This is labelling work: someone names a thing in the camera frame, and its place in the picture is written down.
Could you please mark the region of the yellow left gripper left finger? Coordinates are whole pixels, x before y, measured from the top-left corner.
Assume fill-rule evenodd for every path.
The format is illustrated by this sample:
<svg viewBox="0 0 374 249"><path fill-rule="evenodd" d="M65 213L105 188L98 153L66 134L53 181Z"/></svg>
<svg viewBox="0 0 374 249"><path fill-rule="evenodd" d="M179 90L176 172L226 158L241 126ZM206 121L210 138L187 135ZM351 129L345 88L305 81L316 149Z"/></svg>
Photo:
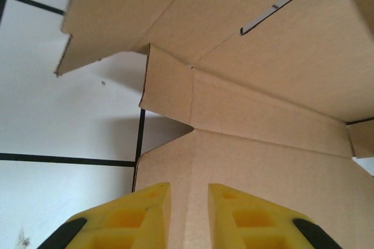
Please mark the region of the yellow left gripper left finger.
<svg viewBox="0 0 374 249"><path fill-rule="evenodd" d="M167 248L171 186L151 185L71 216L40 248Z"/></svg>

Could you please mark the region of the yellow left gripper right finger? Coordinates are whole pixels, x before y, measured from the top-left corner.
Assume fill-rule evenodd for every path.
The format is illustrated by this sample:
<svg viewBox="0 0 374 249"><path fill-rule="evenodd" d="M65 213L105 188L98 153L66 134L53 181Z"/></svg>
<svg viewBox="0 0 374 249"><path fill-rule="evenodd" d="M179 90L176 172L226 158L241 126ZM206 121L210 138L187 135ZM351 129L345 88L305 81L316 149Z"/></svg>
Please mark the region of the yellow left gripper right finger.
<svg viewBox="0 0 374 249"><path fill-rule="evenodd" d="M308 216L222 185L208 185L212 248L339 248Z"/></svg>

